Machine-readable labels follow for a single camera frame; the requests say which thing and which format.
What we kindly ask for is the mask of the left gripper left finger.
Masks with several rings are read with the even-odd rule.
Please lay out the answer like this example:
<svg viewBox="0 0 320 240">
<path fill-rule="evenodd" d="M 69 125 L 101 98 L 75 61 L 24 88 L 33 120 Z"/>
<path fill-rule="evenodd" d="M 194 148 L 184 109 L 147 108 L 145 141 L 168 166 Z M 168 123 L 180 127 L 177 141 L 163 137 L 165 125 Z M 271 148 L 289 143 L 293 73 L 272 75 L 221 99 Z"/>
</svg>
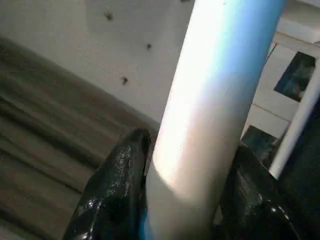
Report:
<svg viewBox="0 0 320 240">
<path fill-rule="evenodd" d="M 89 178 L 63 234 L 64 240 L 137 240 L 151 143 L 134 129 Z"/>
</svg>

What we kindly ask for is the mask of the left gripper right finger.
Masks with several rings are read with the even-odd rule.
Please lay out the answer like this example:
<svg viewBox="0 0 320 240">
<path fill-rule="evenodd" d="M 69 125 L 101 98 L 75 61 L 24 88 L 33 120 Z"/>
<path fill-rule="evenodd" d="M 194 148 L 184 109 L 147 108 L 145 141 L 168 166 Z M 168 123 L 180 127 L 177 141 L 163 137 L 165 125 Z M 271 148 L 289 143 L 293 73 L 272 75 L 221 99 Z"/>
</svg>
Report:
<svg viewBox="0 0 320 240">
<path fill-rule="evenodd" d="M 298 240 L 300 229 L 277 181 L 247 146 L 239 146 L 220 200 L 231 240 Z"/>
</svg>

